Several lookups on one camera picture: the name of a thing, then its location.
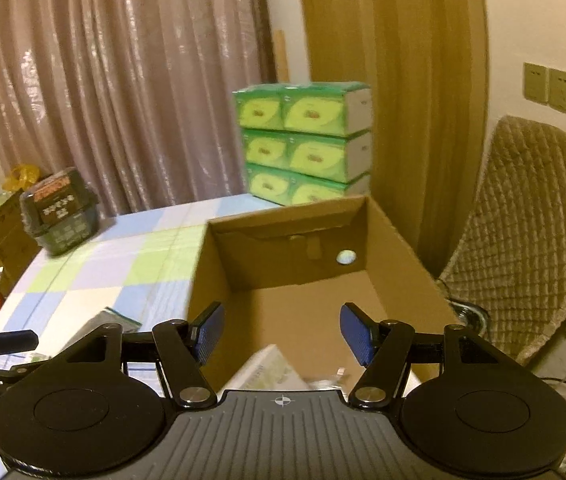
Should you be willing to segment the silver foil tea pouch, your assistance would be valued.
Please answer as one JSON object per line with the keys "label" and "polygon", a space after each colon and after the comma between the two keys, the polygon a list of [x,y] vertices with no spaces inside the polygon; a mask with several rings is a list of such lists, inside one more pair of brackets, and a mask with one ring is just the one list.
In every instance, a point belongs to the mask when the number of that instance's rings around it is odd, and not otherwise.
{"label": "silver foil tea pouch", "polygon": [[62,347],[62,351],[70,348],[72,344],[76,344],[78,340],[87,336],[100,326],[112,324],[122,326],[124,334],[137,333],[142,326],[140,322],[133,320],[132,318],[127,318],[125,315],[122,315],[111,308],[105,308],[85,322],[85,324],[82,325],[82,327],[80,327],[79,330],[77,330],[77,332],[66,341],[66,344]]}

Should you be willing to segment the large white medicine box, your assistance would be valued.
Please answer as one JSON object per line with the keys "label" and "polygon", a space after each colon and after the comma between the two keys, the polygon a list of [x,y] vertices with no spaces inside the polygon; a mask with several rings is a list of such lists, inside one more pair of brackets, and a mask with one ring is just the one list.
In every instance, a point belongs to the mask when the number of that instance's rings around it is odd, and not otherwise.
{"label": "large white medicine box", "polygon": [[225,383],[225,390],[304,391],[310,387],[276,344],[255,352]]}

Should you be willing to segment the clear plastic bag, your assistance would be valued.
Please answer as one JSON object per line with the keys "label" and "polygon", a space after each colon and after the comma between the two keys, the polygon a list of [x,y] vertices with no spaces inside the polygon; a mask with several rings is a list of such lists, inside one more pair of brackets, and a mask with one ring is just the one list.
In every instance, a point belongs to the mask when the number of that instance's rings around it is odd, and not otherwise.
{"label": "clear plastic bag", "polygon": [[305,377],[304,382],[312,390],[345,391],[348,374],[345,367],[338,367],[332,374]]}

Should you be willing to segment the checkered tablecloth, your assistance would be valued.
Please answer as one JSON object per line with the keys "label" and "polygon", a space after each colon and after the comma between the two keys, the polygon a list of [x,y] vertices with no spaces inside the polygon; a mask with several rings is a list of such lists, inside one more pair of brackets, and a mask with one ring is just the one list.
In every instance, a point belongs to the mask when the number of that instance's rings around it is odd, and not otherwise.
{"label": "checkered tablecloth", "polygon": [[93,316],[111,309],[141,330],[185,318],[208,220],[270,208],[248,194],[125,214],[72,252],[40,252],[0,311],[0,332],[32,330],[35,351],[0,356],[7,370],[55,356]]}

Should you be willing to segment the open cardboard box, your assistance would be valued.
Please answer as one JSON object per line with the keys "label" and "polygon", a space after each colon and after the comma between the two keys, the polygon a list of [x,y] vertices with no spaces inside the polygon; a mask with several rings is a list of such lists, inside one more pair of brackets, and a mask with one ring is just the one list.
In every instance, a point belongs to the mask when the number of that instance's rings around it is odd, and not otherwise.
{"label": "open cardboard box", "polygon": [[304,379],[363,368],[339,328],[353,302],[375,321],[440,334],[456,318],[434,279],[374,200],[326,200],[210,220],[187,305],[225,310],[203,374],[220,390],[258,350],[275,344]]}

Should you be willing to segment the dark green noodle basket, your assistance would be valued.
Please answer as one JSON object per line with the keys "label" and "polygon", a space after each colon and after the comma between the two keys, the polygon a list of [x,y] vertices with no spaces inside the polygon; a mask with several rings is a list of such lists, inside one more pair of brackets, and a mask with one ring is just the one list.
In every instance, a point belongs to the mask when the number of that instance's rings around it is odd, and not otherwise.
{"label": "dark green noodle basket", "polygon": [[21,194],[24,230],[49,255],[63,255],[97,234],[98,203],[79,171],[66,168]]}

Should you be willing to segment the quilted brown chair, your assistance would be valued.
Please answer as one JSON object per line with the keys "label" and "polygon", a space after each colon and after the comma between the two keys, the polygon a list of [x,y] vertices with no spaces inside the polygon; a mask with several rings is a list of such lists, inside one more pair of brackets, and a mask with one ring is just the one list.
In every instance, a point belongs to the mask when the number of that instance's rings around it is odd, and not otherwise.
{"label": "quilted brown chair", "polygon": [[519,364],[566,322],[566,132],[504,116],[472,211],[439,281],[489,316],[488,340]]}

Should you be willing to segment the green tissue box pack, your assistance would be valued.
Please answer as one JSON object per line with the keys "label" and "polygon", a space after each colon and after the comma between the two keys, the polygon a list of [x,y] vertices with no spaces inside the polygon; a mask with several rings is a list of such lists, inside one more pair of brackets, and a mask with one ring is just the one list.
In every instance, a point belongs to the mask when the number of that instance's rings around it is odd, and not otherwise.
{"label": "green tissue box pack", "polygon": [[251,195],[281,206],[369,192],[372,91],[358,81],[233,92]]}

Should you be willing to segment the brown curtain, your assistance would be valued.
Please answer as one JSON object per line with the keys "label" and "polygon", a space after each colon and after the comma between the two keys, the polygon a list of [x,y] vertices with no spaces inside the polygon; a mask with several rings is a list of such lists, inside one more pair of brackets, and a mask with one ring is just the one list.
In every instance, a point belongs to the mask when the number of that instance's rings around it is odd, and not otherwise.
{"label": "brown curtain", "polygon": [[0,162],[108,214],[241,194],[233,94],[273,76],[266,0],[0,0]]}

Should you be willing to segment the wooden door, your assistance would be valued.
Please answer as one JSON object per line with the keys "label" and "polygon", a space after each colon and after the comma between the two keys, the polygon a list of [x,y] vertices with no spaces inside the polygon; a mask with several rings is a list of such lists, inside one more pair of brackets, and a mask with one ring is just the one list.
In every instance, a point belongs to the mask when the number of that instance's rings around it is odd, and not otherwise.
{"label": "wooden door", "polygon": [[312,79],[370,85],[372,195],[439,274],[472,208],[484,151],[484,0],[301,1]]}

